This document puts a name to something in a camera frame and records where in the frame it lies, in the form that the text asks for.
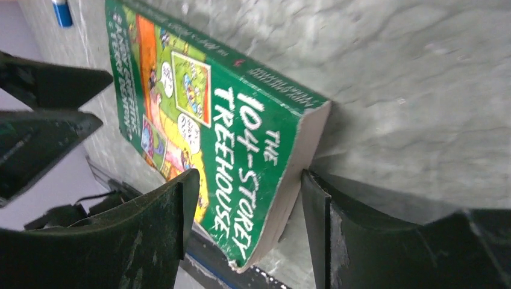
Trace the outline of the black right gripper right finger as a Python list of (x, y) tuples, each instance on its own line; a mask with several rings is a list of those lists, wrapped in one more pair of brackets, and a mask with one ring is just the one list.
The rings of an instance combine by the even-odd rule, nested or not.
[(510, 210), (462, 208), (419, 225), (353, 198), (369, 191), (302, 172), (317, 288), (510, 287)]

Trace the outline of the green treehouse book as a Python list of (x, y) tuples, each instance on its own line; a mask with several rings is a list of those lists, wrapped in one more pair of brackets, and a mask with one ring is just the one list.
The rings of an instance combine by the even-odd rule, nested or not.
[(242, 273), (277, 244), (331, 102), (142, 1), (106, 1), (119, 130), (166, 180), (200, 174), (195, 222)]

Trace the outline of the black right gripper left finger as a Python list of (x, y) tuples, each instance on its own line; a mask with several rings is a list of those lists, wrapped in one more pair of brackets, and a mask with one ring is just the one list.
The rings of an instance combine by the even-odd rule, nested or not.
[(173, 288), (199, 196), (189, 169), (68, 227), (1, 230), (2, 288)]

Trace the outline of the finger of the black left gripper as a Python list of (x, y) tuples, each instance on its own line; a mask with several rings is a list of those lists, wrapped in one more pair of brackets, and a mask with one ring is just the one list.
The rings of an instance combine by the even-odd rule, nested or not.
[(2, 111), (1, 206), (33, 187), (102, 124), (83, 111)]
[(62, 66), (1, 52), (1, 88), (32, 109), (77, 110), (113, 83), (106, 70)]

